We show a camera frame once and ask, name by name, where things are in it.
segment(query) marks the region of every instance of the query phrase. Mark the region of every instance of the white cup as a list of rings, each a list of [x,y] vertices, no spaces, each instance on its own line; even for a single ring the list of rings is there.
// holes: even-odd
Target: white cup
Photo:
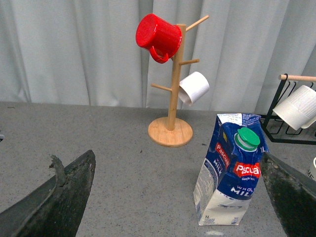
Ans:
[[[273,111],[295,130],[308,128],[316,121],[316,91],[303,85]]]
[[[314,158],[310,169],[306,172],[306,175],[316,181],[316,157]]]
[[[194,72],[180,81],[179,98],[183,103],[192,106],[208,90],[209,84],[205,76]]]

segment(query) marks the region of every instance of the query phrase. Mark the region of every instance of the table surface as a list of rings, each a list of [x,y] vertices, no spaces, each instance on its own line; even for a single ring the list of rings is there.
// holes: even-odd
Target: table surface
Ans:
[[[5,136],[0,212],[54,175],[48,168],[51,155],[66,166],[92,149],[95,176],[78,237],[286,236],[262,178],[239,226],[199,226],[193,190],[216,113],[179,110],[177,117],[194,133],[179,148],[159,146],[147,134],[151,121],[165,116],[166,109],[0,102],[0,134]],[[314,146],[268,145],[280,158],[284,149],[316,154]],[[309,159],[284,160],[301,171],[309,165]]]

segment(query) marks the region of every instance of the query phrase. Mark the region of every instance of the milk carton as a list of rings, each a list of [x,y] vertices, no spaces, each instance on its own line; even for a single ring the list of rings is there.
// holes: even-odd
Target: milk carton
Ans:
[[[220,114],[194,189],[198,224],[238,225],[260,177],[268,151],[252,114]]]

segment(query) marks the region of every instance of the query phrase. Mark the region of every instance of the red mug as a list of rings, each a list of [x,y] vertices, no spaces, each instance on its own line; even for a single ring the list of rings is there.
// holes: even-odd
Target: red mug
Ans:
[[[165,63],[179,49],[182,33],[177,25],[148,14],[139,23],[136,30],[136,43],[147,49],[153,59],[159,63]]]

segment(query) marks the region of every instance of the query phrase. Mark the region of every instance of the bottle cap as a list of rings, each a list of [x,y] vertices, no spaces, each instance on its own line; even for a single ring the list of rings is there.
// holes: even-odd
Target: bottle cap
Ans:
[[[238,133],[235,135],[235,142],[241,148],[247,151],[254,151],[260,144],[260,138],[258,135],[247,127],[242,127],[237,130]]]

